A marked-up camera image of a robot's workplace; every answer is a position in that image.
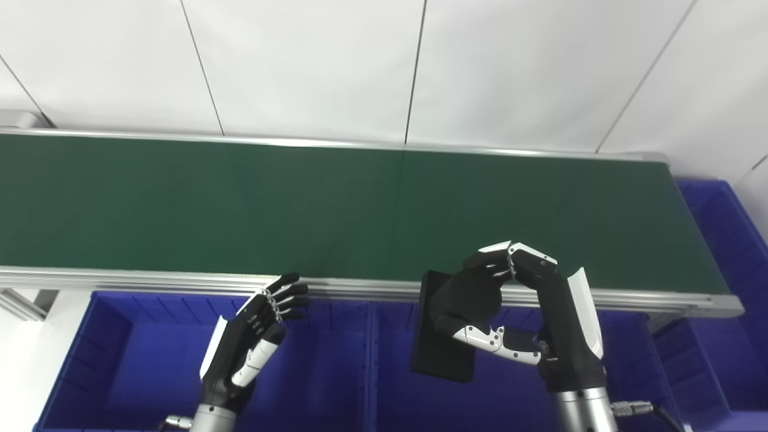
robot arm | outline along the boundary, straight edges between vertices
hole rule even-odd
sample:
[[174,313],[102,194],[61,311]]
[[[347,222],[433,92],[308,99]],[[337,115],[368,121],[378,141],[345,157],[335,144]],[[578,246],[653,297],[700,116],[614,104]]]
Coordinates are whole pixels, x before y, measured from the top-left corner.
[[[486,324],[515,280],[536,291],[544,318],[538,333]],[[558,262],[510,241],[479,250],[426,306],[435,329],[509,360],[537,365],[563,430],[617,430],[600,362],[602,335],[584,269],[565,278]]]
[[285,337],[283,320],[300,319],[295,307],[308,304],[308,287],[298,274],[274,278],[258,289],[229,321],[219,317],[200,367],[203,390],[194,419],[169,416],[191,432],[231,432],[253,395],[256,378]]

bin divider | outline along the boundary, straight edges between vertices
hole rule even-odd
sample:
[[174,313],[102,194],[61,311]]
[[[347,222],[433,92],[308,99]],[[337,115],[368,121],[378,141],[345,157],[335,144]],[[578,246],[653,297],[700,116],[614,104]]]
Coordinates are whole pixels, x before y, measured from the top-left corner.
[[379,395],[379,306],[368,303],[363,365],[362,432],[376,432]]

green conveyor belt surface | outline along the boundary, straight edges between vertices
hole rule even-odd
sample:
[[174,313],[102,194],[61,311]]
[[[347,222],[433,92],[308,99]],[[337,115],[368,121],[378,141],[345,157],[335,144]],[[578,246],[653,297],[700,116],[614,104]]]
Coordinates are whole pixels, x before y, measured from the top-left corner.
[[0,135],[0,265],[417,281],[509,239],[728,293],[661,163]]

white wall panel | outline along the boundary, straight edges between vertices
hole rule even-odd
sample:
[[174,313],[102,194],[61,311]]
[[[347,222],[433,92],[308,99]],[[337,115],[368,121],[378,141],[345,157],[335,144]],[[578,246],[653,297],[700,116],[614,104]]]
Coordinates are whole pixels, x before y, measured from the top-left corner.
[[763,238],[768,240],[768,162],[743,176],[733,189]]
[[409,142],[594,151],[690,0],[436,0]]
[[768,151],[767,118],[768,2],[700,0],[602,151],[733,181]]
[[12,0],[0,53],[59,128],[220,133],[178,0]]
[[420,0],[184,0],[228,135],[404,139]]
[[24,89],[13,78],[11,72],[0,61],[0,109],[21,109],[37,112],[37,107],[24,93]]

blue plastic bin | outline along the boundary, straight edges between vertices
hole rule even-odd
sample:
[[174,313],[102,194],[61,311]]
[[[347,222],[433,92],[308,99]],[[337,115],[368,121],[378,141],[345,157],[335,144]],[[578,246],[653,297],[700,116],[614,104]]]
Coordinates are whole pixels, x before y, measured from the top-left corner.
[[[613,400],[653,400],[676,413],[670,388],[643,314],[599,313],[604,365]],[[379,404],[381,432],[559,430],[550,395],[535,367],[478,351],[475,380],[454,383],[408,373],[416,306],[379,307]],[[539,330],[538,309],[506,308],[493,324]],[[668,432],[654,416],[619,419],[623,432]]]
[[679,181],[746,313],[681,321],[656,336],[680,415],[696,430],[768,432],[768,248],[725,181]]
[[[242,298],[96,293],[37,426],[38,432],[154,430],[191,415],[198,369],[217,314]],[[557,430],[535,367],[477,353],[475,382],[409,372],[414,304],[315,302],[265,367],[239,431]],[[641,314],[601,312],[614,399],[645,398],[674,412]],[[538,329],[538,310],[495,319]],[[664,431],[654,417],[621,429]]]
[[[38,432],[151,430],[192,415],[218,314],[243,297],[96,293]],[[370,307],[316,302],[264,368],[239,430],[360,430]]]

